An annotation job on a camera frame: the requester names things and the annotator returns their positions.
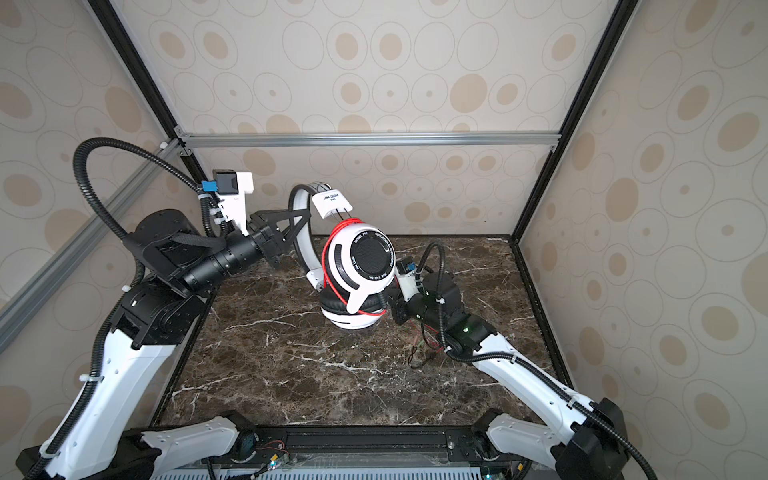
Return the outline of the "white black headphones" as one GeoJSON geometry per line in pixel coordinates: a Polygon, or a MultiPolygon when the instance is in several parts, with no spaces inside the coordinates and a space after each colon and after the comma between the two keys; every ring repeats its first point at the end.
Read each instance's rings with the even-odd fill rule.
{"type": "Polygon", "coordinates": [[[341,217],[320,251],[311,234],[293,241],[305,276],[319,293],[323,316],[345,330],[374,325],[387,311],[384,291],[394,279],[395,251],[389,238],[354,217],[352,204],[326,183],[294,186],[289,206],[315,210],[323,219],[341,217]]]}

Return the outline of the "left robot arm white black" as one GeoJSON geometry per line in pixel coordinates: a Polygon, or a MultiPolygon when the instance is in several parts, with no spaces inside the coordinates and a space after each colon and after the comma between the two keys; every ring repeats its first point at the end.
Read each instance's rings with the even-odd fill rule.
{"type": "Polygon", "coordinates": [[[73,156],[81,193],[133,256],[136,273],[97,332],[89,372],[67,415],[45,442],[19,455],[17,467],[28,479],[153,479],[229,453],[241,431],[225,416],[161,431],[131,431],[127,424],[159,368],[206,318],[225,280],[263,260],[278,264],[293,247],[311,244],[312,187],[296,186],[285,210],[247,214],[252,177],[229,170],[217,171],[211,182],[189,182],[205,228],[179,210],[163,209],[128,231],[88,174],[90,154],[104,147],[151,163],[158,157],[109,137],[83,141],[73,156]],[[221,225],[220,235],[208,229],[213,223],[221,225]]]}

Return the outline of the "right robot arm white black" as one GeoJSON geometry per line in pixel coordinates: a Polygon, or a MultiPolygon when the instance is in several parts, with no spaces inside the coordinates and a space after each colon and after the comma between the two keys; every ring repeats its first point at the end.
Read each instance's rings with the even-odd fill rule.
{"type": "Polygon", "coordinates": [[[504,413],[489,415],[481,435],[492,452],[523,457],[561,479],[619,479],[630,461],[646,478],[656,478],[630,442],[622,410],[607,398],[595,401],[558,381],[491,323],[468,312],[446,259],[443,243],[434,240],[419,260],[394,260],[399,291],[390,296],[392,314],[399,323],[420,322],[449,359],[492,377],[538,416],[540,421],[531,423],[504,413]]]}

